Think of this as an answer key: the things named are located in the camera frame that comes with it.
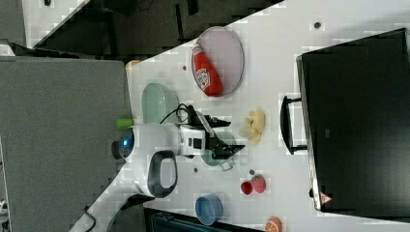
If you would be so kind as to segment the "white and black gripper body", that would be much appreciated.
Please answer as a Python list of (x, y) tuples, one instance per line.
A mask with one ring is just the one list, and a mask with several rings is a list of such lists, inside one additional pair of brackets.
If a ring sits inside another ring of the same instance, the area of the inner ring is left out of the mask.
[(186, 107), (187, 122), (179, 126), (181, 137), (180, 156), (192, 158), (202, 156), (209, 148), (208, 139), (215, 135), (211, 117), (196, 111), (192, 105)]

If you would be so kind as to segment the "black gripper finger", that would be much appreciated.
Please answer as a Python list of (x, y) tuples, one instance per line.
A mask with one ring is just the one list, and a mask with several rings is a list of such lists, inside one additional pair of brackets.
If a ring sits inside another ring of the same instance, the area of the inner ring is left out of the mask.
[(228, 121), (224, 121), (224, 120), (222, 120), (222, 119), (219, 119), (219, 118), (217, 118), (217, 117), (212, 117), (212, 116), (210, 116), (210, 115), (205, 115), (204, 118), (205, 118), (205, 120), (206, 120), (206, 122), (207, 122), (207, 125), (208, 125), (211, 129), (214, 129), (214, 128), (225, 128), (225, 127), (229, 127), (229, 126), (231, 125), (231, 123), (228, 122)]
[(219, 131), (209, 138), (208, 148), (214, 160), (228, 160), (243, 150), (245, 145), (237, 144), (231, 132)]

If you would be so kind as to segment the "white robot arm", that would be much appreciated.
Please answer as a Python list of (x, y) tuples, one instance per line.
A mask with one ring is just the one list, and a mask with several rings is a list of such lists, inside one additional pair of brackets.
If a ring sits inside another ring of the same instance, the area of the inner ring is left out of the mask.
[(134, 124), (111, 144), (112, 156), (125, 163), (69, 232), (107, 232), (127, 206), (170, 195), (178, 183), (178, 157), (209, 155), (214, 160), (228, 160), (244, 149), (225, 143), (215, 132), (229, 122), (204, 115), (191, 105), (182, 103), (177, 109), (187, 113), (185, 123)]

